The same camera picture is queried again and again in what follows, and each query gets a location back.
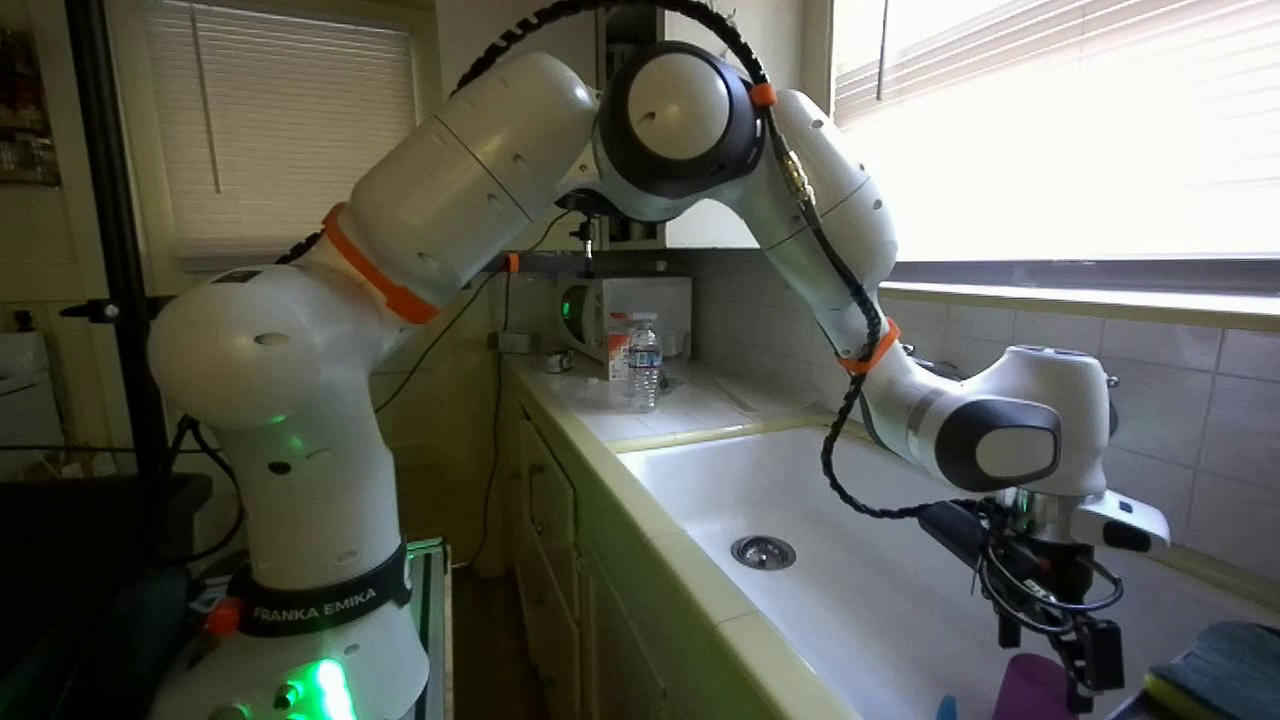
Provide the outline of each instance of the white cabinet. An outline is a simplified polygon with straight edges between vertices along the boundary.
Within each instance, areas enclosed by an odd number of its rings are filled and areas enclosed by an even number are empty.
[[[558,720],[777,717],[607,482],[534,397],[518,401],[512,565]]]
[[[667,681],[618,590],[590,571],[590,717],[663,720]]]
[[[580,717],[575,500],[554,447],[521,422],[518,585],[528,659],[558,720]]]

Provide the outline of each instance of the backsplash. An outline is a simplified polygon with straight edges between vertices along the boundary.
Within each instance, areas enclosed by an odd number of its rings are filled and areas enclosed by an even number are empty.
[[[888,296],[884,309],[921,357],[962,372],[980,372],[1006,344],[1100,357],[1119,381],[1114,490],[1160,506],[1182,548],[1280,585],[1280,332],[1090,309],[1028,312],[995,300]],[[844,393],[844,372],[804,304],[754,254],[695,259],[695,357],[814,393],[827,409]]]

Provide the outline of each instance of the bottle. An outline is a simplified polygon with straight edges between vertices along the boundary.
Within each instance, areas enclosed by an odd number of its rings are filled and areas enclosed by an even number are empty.
[[[631,403],[631,315],[627,312],[611,312],[607,327],[604,327],[604,381],[607,381],[607,397],[618,403]]]
[[[663,381],[663,344],[656,342],[656,312],[631,312],[627,326],[627,384],[631,409],[656,411],[656,393]]]

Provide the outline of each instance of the metal rod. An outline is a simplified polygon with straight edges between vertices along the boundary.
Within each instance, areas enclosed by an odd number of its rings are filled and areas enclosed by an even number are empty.
[[[111,43],[108,43],[108,10],[103,0],[65,0],[81,117],[84,117],[84,147],[98,195],[98,230],[103,249],[108,296],[119,309],[115,315],[115,357],[127,401],[127,428],[137,447],[137,471],[148,497],[159,497],[167,478],[167,431],[159,389],[148,372],[148,289],[143,263],[137,249],[137,216],[134,216],[134,182],[119,133],[115,76],[111,76]]]

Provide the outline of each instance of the window blind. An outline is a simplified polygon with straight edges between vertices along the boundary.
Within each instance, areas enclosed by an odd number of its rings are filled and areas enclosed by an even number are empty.
[[[1280,3],[983,0],[897,41],[902,3],[837,121],[903,259],[1280,259]]]
[[[155,3],[151,49],[182,255],[296,245],[417,123],[395,28]]]

